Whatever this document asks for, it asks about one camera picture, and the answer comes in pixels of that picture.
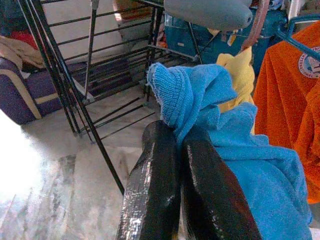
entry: marble floor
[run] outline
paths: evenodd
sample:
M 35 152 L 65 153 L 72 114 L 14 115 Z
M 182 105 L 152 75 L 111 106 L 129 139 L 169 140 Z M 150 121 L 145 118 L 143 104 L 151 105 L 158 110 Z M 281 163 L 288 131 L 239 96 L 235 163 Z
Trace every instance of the marble floor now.
M 92 118 L 141 94 L 132 88 L 90 105 Z M 156 104 L 99 129 L 101 136 L 140 119 Z M 154 114 L 103 140 L 125 184 Z M 63 111 L 22 127 L 0 111 L 0 240 L 113 240 L 122 196 L 96 144 L 75 137 Z M 315 206 L 319 221 L 319 206 Z M 314 228 L 320 228 L 315 221 Z

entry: gray object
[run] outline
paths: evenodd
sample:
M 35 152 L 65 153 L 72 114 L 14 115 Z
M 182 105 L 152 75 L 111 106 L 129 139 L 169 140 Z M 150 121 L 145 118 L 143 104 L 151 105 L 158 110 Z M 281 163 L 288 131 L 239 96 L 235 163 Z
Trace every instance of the gray object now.
M 252 0 L 164 0 L 165 11 L 174 17 L 206 28 L 232 31 L 249 26 Z

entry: hanging clothes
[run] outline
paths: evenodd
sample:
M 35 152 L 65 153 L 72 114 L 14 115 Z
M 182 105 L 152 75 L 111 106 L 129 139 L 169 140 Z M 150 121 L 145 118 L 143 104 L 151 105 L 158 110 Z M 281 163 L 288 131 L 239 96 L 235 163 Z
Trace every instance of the hanging clothes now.
M 252 47 L 248 47 L 236 56 L 231 54 L 219 54 L 216 61 L 228 70 L 232 77 L 232 88 L 237 97 L 219 105 L 221 113 L 233 109 L 241 103 L 254 103 L 251 93 L 254 90 L 255 71 L 251 65 Z
M 320 21 L 293 37 L 320 51 Z M 287 42 L 270 47 L 254 92 L 255 133 L 297 151 L 308 202 L 320 202 L 320 63 Z
M 218 105 L 237 96 L 227 70 L 216 64 L 166 68 L 156 63 L 147 80 L 161 105 L 161 118 L 174 128 L 179 149 L 193 126 L 208 132 L 235 174 L 262 239 L 311 240 L 299 157 L 291 149 L 269 145 L 265 135 L 250 134 L 257 113 L 254 105 L 245 102 L 220 113 Z

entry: black metal frame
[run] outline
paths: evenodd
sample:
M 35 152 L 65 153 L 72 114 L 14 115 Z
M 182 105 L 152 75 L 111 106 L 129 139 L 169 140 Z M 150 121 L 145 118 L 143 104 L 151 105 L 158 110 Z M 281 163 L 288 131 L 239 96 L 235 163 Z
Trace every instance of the black metal frame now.
M 113 110 L 110 113 L 105 114 L 104 116 L 100 117 L 97 120 L 92 120 L 90 117 L 87 106 L 95 103 L 97 101 L 100 101 L 106 97 L 109 97 L 115 93 L 124 91 L 126 89 L 129 89 L 131 87 L 137 86 L 140 84 L 141 81 L 144 83 L 146 82 L 146 70 L 149 68 L 149 66 L 157 61 L 162 61 L 163 64 L 165 63 L 171 63 L 174 61 L 179 61 L 178 65 L 184 64 L 188 61 L 194 61 L 195 57 L 193 56 L 187 56 L 187 55 L 181 55 L 177 54 L 173 51 L 167 51 L 166 49 L 162 49 L 160 47 L 157 47 L 157 38 L 158 38 L 158 32 L 161 24 L 161 19 L 163 16 L 164 8 L 161 5 L 150 5 L 149 2 L 144 2 L 143 0 L 140 0 L 139 2 L 143 2 L 144 5 L 135 7 L 135 8 L 127 8 L 127 9 L 121 9 L 118 11 L 112 11 L 112 12 L 106 12 L 102 14 L 97 14 L 97 9 L 92 8 L 91 16 L 81 17 L 77 19 L 72 19 L 68 21 L 62 21 L 62 22 L 56 22 L 52 24 L 48 24 L 44 10 L 42 8 L 43 4 L 49 4 L 49 3 L 56 3 L 56 2 L 63 2 L 66 0 L 18 0 L 19 5 L 22 9 L 22 12 L 24 14 L 24 17 L 28 23 L 29 29 L 35 39 L 35 42 L 41 52 L 42 58 L 44 60 L 45 66 L 51 76 L 52 82 L 56 88 L 57 94 L 60 98 L 61 105 L 63 106 L 66 118 L 68 120 L 68 123 L 70 125 L 70 128 L 73 133 L 76 135 L 81 135 L 83 132 L 86 132 L 89 136 L 90 140 L 93 142 L 92 136 L 94 138 L 94 141 L 97 143 L 106 164 L 108 165 L 112 176 L 120 189 L 121 193 L 124 194 L 124 186 L 121 183 L 121 180 L 108 156 L 108 153 L 102 143 L 102 139 L 105 139 L 151 115 L 154 113 L 148 114 L 128 125 L 125 127 L 122 127 L 107 136 L 100 137 L 97 128 L 102 127 L 116 119 L 119 119 L 129 113 L 132 113 L 135 110 L 138 110 L 145 106 L 145 104 L 141 104 L 139 106 L 136 106 L 132 109 L 127 110 L 126 112 L 119 114 L 117 116 L 114 116 L 110 119 L 107 119 L 108 117 L 113 116 L 120 110 L 123 110 L 124 108 L 129 107 L 133 103 L 137 102 L 143 97 L 137 97 L 128 103 L 120 106 L 119 108 Z M 95 33 L 95 26 L 96 26 L 96 18 L 112 15 L 115 13 L 123 13 L 123 12 L 129 12 L 136 9 L 142 9 L 147 7 L 153 7 L 152 9 L 152 15 L 150 20 L 146 20 L 141 23 L 135 23 L 131 25 L 126 25 L 123 27 L 118 27 L 116 29 L 110 29 L 103 32 Z M 90 28 L 89 28 L 89 35 L 78 37 L 75 39 L 70 39 L 64 42 L 57 43 L 51 29 L 52 27 L 61 26 L 69 23 L 75 23 L 79 21 L 84 21 L 90 19 Z M 150 24 L 149 29 L 149 36 L 140 37 L 137 39 L 132 39 L 128 41 L 123 41 L 120 43 L 116 43 L 113 45 L 109 45 L 100 49 L 93 50 L 93 42 L 94 37 L 106 34 L 126 28 L 134 28 L 138 25 L 142 24 Z M 194 38 L 192 26 L 189 25 L 191 36 Z M 72 56 L 69 58 L 64 59 L 60 50 L 59 46 L 65 45 L 68 43 L 72 43 L 75 41 L 88 39 L 88 52 L 78 54 L 76 56 Z M 137 50 L 129 51 L 126 53 L 118 54 L 116 56 L 111 56 L 106 60 L 97 62 L 92 64 L 92 54 L 103 51 L 109 48 L 114 48 L 116 46 L 128 44 L 131 42 L 138 42 L 142 40 L 148 40 L 148 46 L 142 47 Z M 197 50 L 198 55 L 200 56 L 199 49 L 197 46 L 197 42 L 195 39 L 193 39 L 193 43 L 195 46 L 195 49 Z M 66 61 L 76 59 L 79 57 L 87 56 L 87 62 L 86 67 L 81 67 L 79 69 L 75 69 L 73 71 L 70 71 L 68 68 L 68 65 Z M 128 68 L 123 69 L 121 68 L 121 60 L 128 61 Z M 93 73 L 93 70 L 97 70 L 99 68 L 109 66 L 112 64 L 112 67 L 107 67 L 103 71 L 98 73 Z M 132 67 L 138 67 L 143 66 L 143 70 L 138 72 L 130 72 L 132 70 Z M 104 90 L 106 86 L 109 86 L 111 84 L 117 83 L 118 81 L 122 80 L 123 78 L 132 77 L 134 75 L 143 74 L 143 77 L 141 79 L 132 80 L 129 81 L 126 84 L 122 84 L 118 87 L 112 88 L 111 90 Z M 84 88 L 84 91 L 79 90 L 79 86 L 77 87 L 75 83 L 74 78 L 78 78 L 79 76 L 84 75 L 84 78 L 81 78 L 77 84 L 80 84 L 81 87 Z M 89 93 L 92 90 L 100 90 L 100 93 L 97 95 L 94 95 L 93 98 L 89 98 Z M 147 101 L 149 101 L 150 98 L 150 87 L 146 87 L 146 84 L 144 84 L 144 98 L 146 98 Z

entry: yellow cloth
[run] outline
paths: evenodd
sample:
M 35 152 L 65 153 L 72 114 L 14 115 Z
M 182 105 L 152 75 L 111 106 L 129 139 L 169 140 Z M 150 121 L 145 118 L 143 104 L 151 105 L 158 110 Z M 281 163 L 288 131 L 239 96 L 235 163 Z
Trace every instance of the yellow cloth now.
M 248 47 L 236 56 L 221 53 L 216 61 L 217 65 L 223 66 L 232 76 L 232 87 L 237 93 L 237 97 L 219 105 L 221 113 L 224 113 L 241 103 L 254 104 L 251 96 L 254 90 L 255 72 L 251 65 L 252 48 Z

